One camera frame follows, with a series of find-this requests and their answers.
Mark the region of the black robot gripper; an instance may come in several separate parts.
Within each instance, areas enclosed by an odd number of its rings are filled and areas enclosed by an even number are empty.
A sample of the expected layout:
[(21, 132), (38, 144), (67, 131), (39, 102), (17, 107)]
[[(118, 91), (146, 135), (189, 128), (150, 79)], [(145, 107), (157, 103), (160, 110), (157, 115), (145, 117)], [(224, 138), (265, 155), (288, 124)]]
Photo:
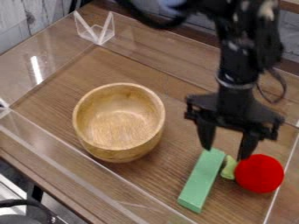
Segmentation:
[(196, 123), (200, 145), (209, 150), (216, 128), (242, 132), (237, 161), (246, 159), (260, 139), (277, 139), (284, 118), (252, 94), (252, 90), (233, 90), (220, 86), (216, 93), (185, 96), (185, 118)]

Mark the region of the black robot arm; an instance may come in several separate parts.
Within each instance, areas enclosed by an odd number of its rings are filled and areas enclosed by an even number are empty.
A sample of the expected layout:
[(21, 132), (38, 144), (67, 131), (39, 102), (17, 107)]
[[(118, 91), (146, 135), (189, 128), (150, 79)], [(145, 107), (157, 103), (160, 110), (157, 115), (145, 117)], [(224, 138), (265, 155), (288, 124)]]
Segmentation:
[(158, 0), (174, 26), (194, 13), (214, 23), (220, 55), (213, 94), (185, 97), (184, 117), (196, 123), (200, 144), (209, 149), (216, 128), (242, 133), (237, 159), (248, 158), (264, 140), (277, 138), (284, 118), (253, 96), (258, 75), (278, 74), (273, 65), (281, 59), (276, 0)]

